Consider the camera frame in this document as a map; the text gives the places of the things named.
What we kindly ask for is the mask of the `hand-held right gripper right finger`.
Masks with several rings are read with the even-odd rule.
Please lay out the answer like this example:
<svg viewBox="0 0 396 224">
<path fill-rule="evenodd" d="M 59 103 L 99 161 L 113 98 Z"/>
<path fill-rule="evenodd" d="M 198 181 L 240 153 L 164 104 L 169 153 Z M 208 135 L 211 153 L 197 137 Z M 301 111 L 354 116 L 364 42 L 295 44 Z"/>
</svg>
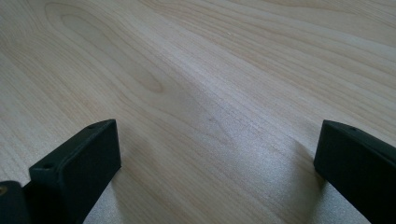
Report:
<svg viewBox="0 0 396 224">
<path fill-rule="evenodd" d="M 372 224 L 396 224 L 396 147 L 325 120 L 314 167 Z"/>
</svg>

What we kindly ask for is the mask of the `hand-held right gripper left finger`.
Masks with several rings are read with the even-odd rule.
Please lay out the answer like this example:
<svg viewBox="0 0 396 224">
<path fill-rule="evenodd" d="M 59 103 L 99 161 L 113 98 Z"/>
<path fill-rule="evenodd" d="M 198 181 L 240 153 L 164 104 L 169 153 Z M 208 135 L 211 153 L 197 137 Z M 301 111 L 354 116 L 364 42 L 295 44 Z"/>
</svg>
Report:
<svg viewBox="0 0 396 224">
<path fill-rule="evenodd" d="M 96 122 L 29 168 L 34 224 L 82 224 L 121 168 L 117 122 Z"/>
</svg>

